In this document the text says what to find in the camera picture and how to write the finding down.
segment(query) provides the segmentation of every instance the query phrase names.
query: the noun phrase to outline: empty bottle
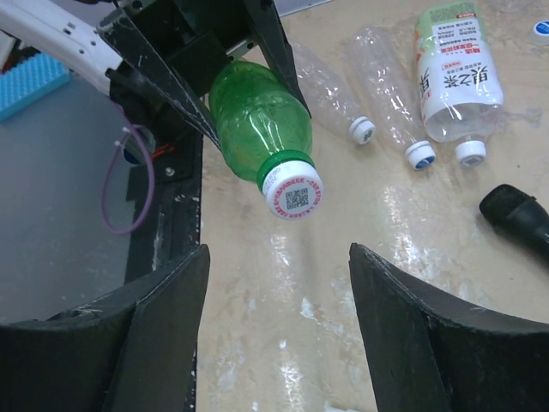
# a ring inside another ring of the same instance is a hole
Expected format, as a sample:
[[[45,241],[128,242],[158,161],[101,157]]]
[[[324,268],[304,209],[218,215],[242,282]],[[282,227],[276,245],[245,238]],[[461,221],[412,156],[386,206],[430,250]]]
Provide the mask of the empty bottle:
[[[419,114],[417,89],[395,55],[389,33],[366,27],[346,44],[346,56],[369,99],[372,118],[415,170],[436,159]]]
[[[497,128],[504,94],[477,6],[432,7],[416,25],[417,80],[427,134],[454,142],[463,167],[486,158],[485,140]]]
[[[209,107],[226,164],[257,183],[275,215],[300,219],[318,206],[323,182],[309,156],[311,118],[269,69],[227,65],[211,87]]]
[[[292,41],[299,88],[313,120],[335,135],[368,143],[376,127],[362,113],[360,103],[345,81],[309,48]]]

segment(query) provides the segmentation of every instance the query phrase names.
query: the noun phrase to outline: table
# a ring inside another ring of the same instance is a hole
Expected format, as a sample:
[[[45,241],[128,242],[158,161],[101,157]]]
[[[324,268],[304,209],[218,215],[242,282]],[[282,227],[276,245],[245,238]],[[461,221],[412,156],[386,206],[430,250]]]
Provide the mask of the table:
[[[282,22],[289,38],[347,76],[341,42],[367,24],[387,27],[411,67],[413,24],[435,3],[334,0]],[[437,146],[437,164],[413,172],[383,136],[355,148],[315,124],[312,157],[327,196],[310,219],[285,222],[205,143],[202,242],[212,266],[198,344],[198,410],[316,412],[326,402],[376,410],[349,281],[352,242],[464,300],[549,322],[546,269],[500,239],[478,210],[501,183],[549,207],[542,116],[549,49],[527,39],[549,5],[513,15],[481,8],[508,113],[483,166],[463,171],[451,148]],[[256,51],[247,58],[261,61]]]

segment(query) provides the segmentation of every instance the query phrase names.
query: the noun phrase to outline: bottle cap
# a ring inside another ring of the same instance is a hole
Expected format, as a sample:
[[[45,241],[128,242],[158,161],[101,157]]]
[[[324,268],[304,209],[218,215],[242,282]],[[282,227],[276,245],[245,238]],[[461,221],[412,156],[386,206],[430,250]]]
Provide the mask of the bottle cap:
[[[271,170],[262,193],[271,211],[289,221],[308,216],[323,198],[324,184],[306,161],[286,161]]]
[[[366,116],[354,119],[351,127],[349,127],[349,135],[358,144],[368,143],[375,132],[376,126]]]
[[[528,37],[536,45],[549,45],[549,21],[535,23]]]
[[[426,140],[414,143],[404,154],[415,170],[425,169],[437,159],[437,154]]]
[[[470,140],[455,148],[455,158],[461,167],[478,166],[486,158],[486,145],[480,140]]]

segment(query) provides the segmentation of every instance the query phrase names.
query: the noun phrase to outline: gray surface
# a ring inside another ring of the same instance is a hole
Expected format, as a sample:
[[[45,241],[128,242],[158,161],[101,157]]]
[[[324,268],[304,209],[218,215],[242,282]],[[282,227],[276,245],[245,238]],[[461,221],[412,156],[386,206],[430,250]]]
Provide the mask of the gray surface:
[[[100,219],[100,188],[122,135],[112,103],[75,80],[0,124],[0,323],[45,319],[124,283],[129,237]],[[113,223],[131,223],[129,167],[109,190]]]

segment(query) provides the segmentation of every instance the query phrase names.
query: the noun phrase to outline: purple cable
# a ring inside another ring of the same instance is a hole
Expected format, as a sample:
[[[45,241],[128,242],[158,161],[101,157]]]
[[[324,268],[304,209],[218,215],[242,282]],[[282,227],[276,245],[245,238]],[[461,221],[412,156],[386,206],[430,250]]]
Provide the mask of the purple cable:
[[[120,113],[122,113],[122,116],[128,122],[128,129],[130,129],[131,134],[127,134],[122,138],[122,140],[120,141],[120,144],[117,146],[114,152],[114,155],[112,156],[111,163],[109,164],[109,168],[106,171],[105,180],[103,180],[103,188],[101,189],[101,218],[103,219],[105,226],[109,229],[110,232],[114,234],[128,234],[136,230],[139,226],[141,226],[141,224],[147,217],[148,211],[151,208],[151,203],[153,202],[153,195],[154,195],[154,168],[153,168],[153,159],[151,158],[151,154],[148,152],[147,147],[145,146],[145,142],[143,141],[142,137],[137,131],[137,128],[139,126],[135,126],[132,123],[130,123],[130,121],[125,117],[124,112],[120,107],[116,106],[116,108],[120,111]],[[111,180],[112,169],[114,168],[117,158],[120,155],[120,152],[122,151],[122,147],[124,143],[126,142],[126,140],[128,140],[128,138],[130,138],[130,136],[133,136],[136,139],[137,145],[139,146],[139,149],[143,153],[143,158],[145,159],[145,165],[147,165],[147,173],[148,173],[147,198],[145,199],[143,210],[139,214],[139,217],[136,219],[136,221],[127,228],[116,229],[111,225],[106,215],[106,205],[105,205],[106,190],[109,185],[109,180]]]

